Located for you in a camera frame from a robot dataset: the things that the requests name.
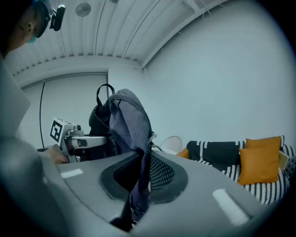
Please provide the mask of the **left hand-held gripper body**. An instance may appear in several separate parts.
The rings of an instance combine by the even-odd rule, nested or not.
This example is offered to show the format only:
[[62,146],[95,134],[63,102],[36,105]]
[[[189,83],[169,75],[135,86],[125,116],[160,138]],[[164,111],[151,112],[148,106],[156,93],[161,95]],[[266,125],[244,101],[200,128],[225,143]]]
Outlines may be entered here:
[[54,162],[79,161],[74,153],[81,146],[78,145],[78,137],[85,135],[80,125],[54,118],[49,135],[55,141],[49,148],[49,156]]

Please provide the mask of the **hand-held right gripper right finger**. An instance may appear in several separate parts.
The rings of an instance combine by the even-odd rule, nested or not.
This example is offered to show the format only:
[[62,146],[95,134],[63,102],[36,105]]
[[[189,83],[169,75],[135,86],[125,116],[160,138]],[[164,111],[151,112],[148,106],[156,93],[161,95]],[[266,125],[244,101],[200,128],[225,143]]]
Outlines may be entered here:
[[186,187],[168,203],[152,203],[135,228],[137,237],[252,237],[274,212],[221,171],[168,153],[151,155],[176,165],[167,193],[180,183],[184,171]]

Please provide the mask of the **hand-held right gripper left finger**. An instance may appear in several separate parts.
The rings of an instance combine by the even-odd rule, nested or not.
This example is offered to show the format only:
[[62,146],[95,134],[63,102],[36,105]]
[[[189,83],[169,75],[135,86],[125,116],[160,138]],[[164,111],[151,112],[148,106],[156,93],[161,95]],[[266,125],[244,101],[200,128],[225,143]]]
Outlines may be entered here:
[[131,191],[140,176],[143,154],[128,152],[109,158],[59,164],[65,198],[59,203],[73,225],[130,225]]

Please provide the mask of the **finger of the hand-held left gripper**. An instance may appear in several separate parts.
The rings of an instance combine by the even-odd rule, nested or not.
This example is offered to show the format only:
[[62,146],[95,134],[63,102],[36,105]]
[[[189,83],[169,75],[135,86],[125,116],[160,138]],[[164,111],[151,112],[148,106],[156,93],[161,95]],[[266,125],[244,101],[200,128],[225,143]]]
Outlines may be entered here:
[[86,141],[88,146],[103,146],[106,144],[107,138],[102,136],[87,136]]

